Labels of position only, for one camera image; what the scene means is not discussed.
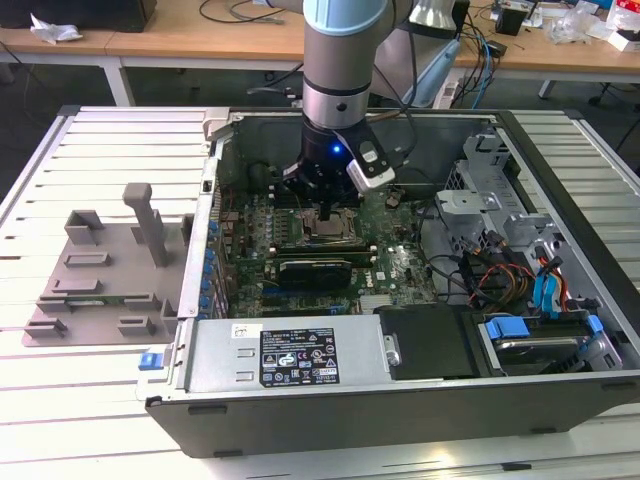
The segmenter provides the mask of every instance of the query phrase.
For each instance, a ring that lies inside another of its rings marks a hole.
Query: motherboard
[[[367,314],[437,300],[415,206],[385,191],[328,220],[296,197],[223,190],[210,220],[200,318]]]

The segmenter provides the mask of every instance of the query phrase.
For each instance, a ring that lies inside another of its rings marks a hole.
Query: power supply label
[[[268,388],[340,383],[333,328],[260,332],[260,383]]]

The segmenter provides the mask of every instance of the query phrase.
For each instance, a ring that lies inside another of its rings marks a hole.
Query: blue cable
[[[484,96],[484,92],[486,91],[486,88],[487,88],[487,80],[489,79],[489,72],[491,70],[491,67],[490,67],[491,54],[489,52],[489,45],[487,45],[487,42],[483,37],[476,36],[476,38],[482,42],[482,46],[484,47],[486,62],[484,64],[484,71],[482,72],[482,84],[480,85],[480,91],[478,92],[478,95],[476,96],[476,99],[473,102],[473,106],[471,107],[471,110],[475,110],[478,104],[480,103],[480,100],[482,100],[482,97]]]

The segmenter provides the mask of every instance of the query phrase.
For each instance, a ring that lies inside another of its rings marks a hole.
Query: floor
[[[26,68],[12,65],[15,81],[0,85],[0,200],[28,161],[63,104],[113,105],[102,70],[92,67],[40,65],[31,67],[44,88],[30,78]],[[284,97],[272,94],[246,95],[247,88],[265,82],[262,72],[176,69],[129,69],[131,86],[139,106],[235,105],[287,106]],[[286,85],[299,88],[300,76]],[[616,146],[640,113],[640,91],[617,85],[599,106],[588,99],[600,91],[599,84],[566,82],[556,85],[548,100],[537,96],[540,82],[500,80],[491,85],[481,103],[483,108],[559,110],[574,109],[612,146]],[[470,108],[473,96],[461,107]],[[640,167],[640,129],[620,151],[632,168]]]

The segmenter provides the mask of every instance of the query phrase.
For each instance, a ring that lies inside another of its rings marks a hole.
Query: screw
[[[387,352],[387,362],[392,367],[397,367],[398,365],[400,365],[400,355],[398,355],[398,352]]]

